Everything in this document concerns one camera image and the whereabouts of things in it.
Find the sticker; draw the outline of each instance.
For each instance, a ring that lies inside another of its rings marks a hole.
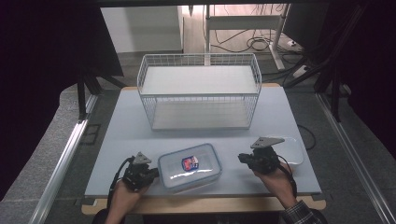
[[[183,166],[183,170],[185,171],[196,170],[199,167],[198,159],[194,156],[184,158],[181,160],[181,166]]]

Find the wrist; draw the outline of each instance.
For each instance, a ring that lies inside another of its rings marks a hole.
[[[277,196],[277,198],[285,209],[291,208],[297,204],[297,199],[294,198],[292,194]]]

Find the human hand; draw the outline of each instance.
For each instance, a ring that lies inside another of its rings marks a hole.
[[[120,224],[122,219],[134,209],[136,203],[148,189],[149,186],[146,186],[139,191],[133,191],[122,180],[117,182],[105,223]]]
[[[281,162],[280,164],[286,170],[289,170],[289,166],[286,163]],[[297,204],[297,200],[293,196],[293,189],[290,181],[281,170],[276,169],[268,175],[262,175],[256,171],[253,171],[253,173],[262,181],[265,187],[279,199],[284,208],[287,209]]]

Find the white wire basket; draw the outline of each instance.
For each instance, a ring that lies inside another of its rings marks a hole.
[[[137,88],[152,130],[248,129],[262,88],[254,54],[148,54]]]

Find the wall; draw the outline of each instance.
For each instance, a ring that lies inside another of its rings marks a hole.
[[[117,53],[182,50],[181,7],[102,8]]]

